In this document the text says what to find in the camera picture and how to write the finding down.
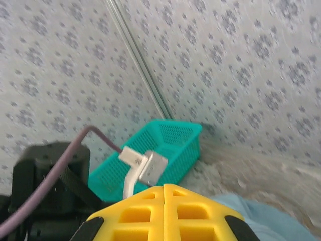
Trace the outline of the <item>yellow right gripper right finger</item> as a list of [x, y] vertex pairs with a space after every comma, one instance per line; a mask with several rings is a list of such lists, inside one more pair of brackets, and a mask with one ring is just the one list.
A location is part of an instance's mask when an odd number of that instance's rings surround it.
[[174, 184], [164, 185], [164, 240], [259, 240], [243, 215]]

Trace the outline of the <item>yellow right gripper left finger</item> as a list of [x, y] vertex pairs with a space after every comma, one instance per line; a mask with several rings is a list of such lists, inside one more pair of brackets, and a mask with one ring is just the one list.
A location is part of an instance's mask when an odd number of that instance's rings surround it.
[[164, 189], [149, 188], [90, 215], [71, 240], [163, 240]]

